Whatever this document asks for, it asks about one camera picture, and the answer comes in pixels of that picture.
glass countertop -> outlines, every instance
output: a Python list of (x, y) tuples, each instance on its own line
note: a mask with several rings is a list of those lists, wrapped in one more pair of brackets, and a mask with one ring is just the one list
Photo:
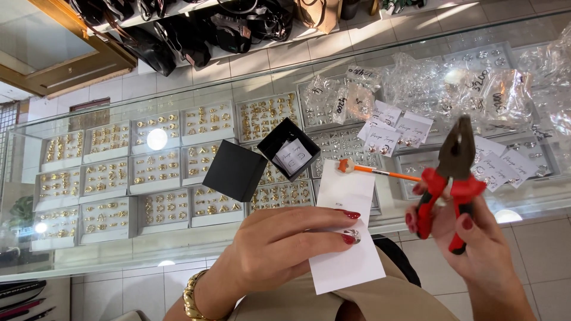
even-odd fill
[[(417, 60), (446, 62), (497, 50), (505, 60), (503, 68), (517, 69), (525, 52), (558, 39), (567, 13), (365, 49), (18, 125), (10, 131), (7, 144), (13, 151), (5, 153), (11, 157), (3, 160), (0, 282), (220, 254), (251, 211), (280, 203), (314, 205), (321, 176), (319, 165), (313, 165), (290, 183), (269, 166), (256, 202), (237, 202), (200, 185), (222, 139), (259, 152), (257, 143), (289, 117), (314, 142), (339, 134), (359, 143), (356, 133), (363, 126), (359, 119), (348, 118), (343, 125), (310, 119), (300, 94), (314, 76), (342, 79), (351, 64), (391, 70), (395, 68), (391, 56), (398, 52)], [(557, 89), (557, 84), (539, 84), (532, 91)], [(386, 85), (375, 98), (383, 100), (384, 90)], [(537, 112), (537, 106), (545, 103), (539, 101), (548, 96), (533, 96), (529, 126), (483, 127), (480, 132), (522, 155), (541, 154), (532, 159), (541, 172), (519, 188), (506, 184), (495, 192), (486, 190), (493, 213), (508, 210), (528, 219), (571, 206), (569, 146), (561, 139), (545, 138), (545, 131), (538, 129), (549, 120), (549, 115)], [(248, 112), (252, 105), (264, 108), (252, 115)], [(254, 117), (267, 119), (260, 119), (256, 127)], [(445, 119), (435, 119), (435, 124), (439, 122)], [(445, 137), (445, 126), (433, 128), (439, 131), (420, 148), (399, 149), (391, 158), (374, 156), (368, 164), (420, 175), (422, 168), (437, 162)], [(417, 202), (411, 187), (401, 179), (376, 178), (372, 234), (407, 230), (404, 209)], [(263, 198), (265, 192), (280, 188), (290, 188), (283, 198), (278, 192), (274, 200)], [(511, 217), (501, 220), (508, 222)]]

chunky gold bracelet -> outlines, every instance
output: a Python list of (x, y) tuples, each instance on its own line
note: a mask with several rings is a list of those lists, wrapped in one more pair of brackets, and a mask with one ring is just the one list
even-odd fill
[(207, 271), (208, 270), (200, 271), (188, 279), (186, 288), (184, 288), (184, 291), (182, 292), (182, 298), (184, 299), (184, 313), (186, 313), (192, 321), (213, 321), (200, 314), (196, 308), (196, 303), (194, 303), (194, 286), (196, 285), (196, 281), (198, 281), (198, 279)]

brown leather bag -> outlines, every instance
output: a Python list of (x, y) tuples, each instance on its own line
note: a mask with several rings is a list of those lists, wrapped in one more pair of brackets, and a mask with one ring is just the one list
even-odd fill
[(340, 0), (295, 0), (296, 16), (308, 28), (328, 34), (337, 24)]

black gift box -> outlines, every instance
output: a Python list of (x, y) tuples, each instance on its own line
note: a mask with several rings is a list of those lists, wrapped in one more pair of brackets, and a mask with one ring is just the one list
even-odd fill
[(267, 163), (258, 153), (222, 141), (202, 185), (247, 203), (252, 200)]
[[(297, 138), (299, 138), (299, 142), (311, 154), (311, 159), (290, 176), (284, 168), (273, 162), (273, 159), (286, 141), (293, 142)], [(284, 119), (258, 144), (258, 150), (260, 150), (290, 182), (293, 182), (321, 154), (321, 149), (305, 135), (299, 127), (295, 126), (289, 118)]]

white paper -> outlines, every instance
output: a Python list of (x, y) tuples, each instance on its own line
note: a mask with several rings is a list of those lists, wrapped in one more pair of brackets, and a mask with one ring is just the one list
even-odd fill
[(417, 122), (420, 122), (420, 123), (425, 123), (425, 124), (427, 124), (427, 125), (430, 125), (430, 126), (428, 127), (428, 132), (426, 133), (426, 135), (424, 136), (424, 138), (423, 138), (423, 140), (422, 140), (422, 143), (426, 143), (428, 134), (430, 134), (430, 127), (432, 127), (432, 123), (434, 122), (434, 120), (432, 120), (432, 119), (430, 119), (430, 118), (422, 117), (421, 115), (417, 115), (417, 114), (412, 113), (412, 112), (410, 112), (410, 111), (406, 111), (406, 112), (404, 113), (404, 116), (403, 116), (403, 117), (404, 117), (404, 118), (408, 118), (408, 119), (412, 119), (413, 121), (417, 121)]
[(518, 188), (523, 182), (534, 176), (537, 171), (537, 166), (529, 159), (522, 156), (520, 153), (509, 150), (504, 156), (501, 157), (502, 161), (506, 162), (511, 168), (514, 169), (519, 175), (512, 186)]
[(379, 128), (390, 130), (390, 131), (396, 131), (396, 129), (394, 127), (391, 127), (391, 126), (387, 125), (386, 123), (380, 122), (378, 119), (371, 118), (365, 122), (365, 125), (363, 125), (363, 127), (361, 128), (361, 130), (357, 134), (357, 138), (360, 138), (361, 140), (366, 141), (367, 136), (369, 135), (369, 130), (371, 130), (371, 127), (379, 127)]
[(472, 166), (471, 171), (472, 173), (477, 172), (479, 174), (480, 177), (477, 178), (479, 180), (489, 179), (487, 188), (491, 192), (494, 192), (510, 179), (517, 179), (519, 177), (518, 173), (514, 171), (510, 165), (494, 153), (483, 157), (478, 164)]
[(496, 142), (492, 142), (484, 137), (474, 136), (474, 143), (476, 144), (476, 155), (488, 156), (489, 153), (494, 153), (502, 156), (505, 146)]
[(421, 142), (424, 142), (425, 137), (430, 132), (431, 125), (416, 121), (410, 118), (401, 118), (396, 123), (396, 131), (403, 135), (403, 139), (410, 139), (412, 147), (418, 148)]
[(338, 166), (337, 161), (325, 160), (316, 205), (361, 213), (361, 217), (351, 227), (359, 231), (361, 242), (344, 252), (309, 259), (313, 285), (318, 295), (386, 276), (367, 229), (375, 174), (361, 171), (344, 174), (337, 170)]
[(402, 110), (395, 106), (388, 105), (381, 101), (375, 101), (375, 107), (373, 108), (373, 117), (381, 120), (389, 126), (396, 124), (399, 119)]
[(286, 142), (274, 156), (274, 162), (291, 176), (311, 159), (311, 154), (305, 149), (299, 138), (293, 142)]
[(368, 146), (375, 146), (377, 150), (385, 148), (387, 152), (381, 155), (391, 157), (400, 136), (400, 133), (395, 131), (382, 129), (380, 127), (371, 127), (369, 135), (365, 139), (365, 148)]

